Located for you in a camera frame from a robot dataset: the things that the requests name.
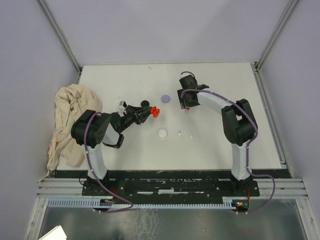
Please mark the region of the white earbud charging case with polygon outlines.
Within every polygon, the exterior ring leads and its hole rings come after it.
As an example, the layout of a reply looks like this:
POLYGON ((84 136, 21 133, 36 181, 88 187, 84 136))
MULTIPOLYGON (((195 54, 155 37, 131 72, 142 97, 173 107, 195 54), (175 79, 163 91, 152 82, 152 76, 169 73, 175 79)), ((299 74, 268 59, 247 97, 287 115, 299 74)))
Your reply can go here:
POLYGON ((157 135, 158 135, 159 138, 164 139, 164 138, 166 138, 168 136, 168 131, 166 129, 162 128, 162 129, 160 129, 158 131, 157 135))

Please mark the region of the purple earbud charging case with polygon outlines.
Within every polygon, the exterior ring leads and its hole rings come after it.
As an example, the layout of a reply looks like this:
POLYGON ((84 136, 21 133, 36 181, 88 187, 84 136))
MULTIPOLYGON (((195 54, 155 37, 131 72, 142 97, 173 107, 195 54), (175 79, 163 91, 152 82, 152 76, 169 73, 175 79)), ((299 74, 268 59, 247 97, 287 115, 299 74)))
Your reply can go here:
POLYGON ((161 96, 161 101, 163 102, 163 103, 169 103, 170 101, 171 101, 171 97, 169 96, 169 95, 162 95, 161 96))

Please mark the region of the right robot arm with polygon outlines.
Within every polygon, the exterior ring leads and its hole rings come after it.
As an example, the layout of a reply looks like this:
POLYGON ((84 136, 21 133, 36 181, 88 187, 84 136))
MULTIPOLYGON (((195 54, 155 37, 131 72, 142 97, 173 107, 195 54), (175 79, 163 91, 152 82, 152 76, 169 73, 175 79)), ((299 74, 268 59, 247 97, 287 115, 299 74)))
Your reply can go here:
POLYGON ((177 94, 182 109, 201 105, 221 115, 223 132, 232 148, 229 189, 236 196, 242 195, 251 180, 249 146, 258 136, 258 125, 249 101, 244 98, 232 101, 205 84, 199 85, 192 74, 182 77, 179 83, 181 89, 177 94))

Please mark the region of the black earbud charging case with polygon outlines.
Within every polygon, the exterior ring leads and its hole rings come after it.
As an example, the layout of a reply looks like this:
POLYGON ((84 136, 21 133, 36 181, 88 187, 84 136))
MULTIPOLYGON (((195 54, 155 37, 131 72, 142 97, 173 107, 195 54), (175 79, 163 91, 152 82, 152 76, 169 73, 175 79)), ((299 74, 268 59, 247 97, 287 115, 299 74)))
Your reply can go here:
POLYGON ((149 107, 150 102, 148 100, 143 100, 143 101, 141 101, 140 106, 143 108, 149 107))

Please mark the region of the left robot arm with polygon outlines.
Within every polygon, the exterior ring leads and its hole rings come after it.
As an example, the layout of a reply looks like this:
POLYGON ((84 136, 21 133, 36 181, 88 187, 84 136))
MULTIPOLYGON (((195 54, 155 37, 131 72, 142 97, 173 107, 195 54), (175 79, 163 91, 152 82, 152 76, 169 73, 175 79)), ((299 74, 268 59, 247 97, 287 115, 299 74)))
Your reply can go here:
POLYGON ((124 113, 101 113, 87 109, 72 125, 71 137, 81 146, 86 156, 88 177, 96 179, 93 189, 106 195, 111 183, 104 179, 107 167, 103 159, 102 146, 118 149, 124 141, 123 132, 132 124, 141 125, 149 116, 158 117, 155 106, 137 107, 126 105, 124 113))

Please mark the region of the orange earbud charging case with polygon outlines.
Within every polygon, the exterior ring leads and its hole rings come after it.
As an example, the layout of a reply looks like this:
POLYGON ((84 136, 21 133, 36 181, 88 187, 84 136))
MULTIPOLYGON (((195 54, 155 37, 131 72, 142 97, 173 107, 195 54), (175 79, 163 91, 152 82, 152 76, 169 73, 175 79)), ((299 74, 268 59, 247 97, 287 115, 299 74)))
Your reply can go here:
POLYGON ((154 118, 157 118, 157 117, 159 116, 159 114, 160 114, 160 109, 157 108, 156 106, 153 106, 153 107, 151 108, 151 110, 150 110, 150 113, 152 114, 152 116, 153 116, 154 118))

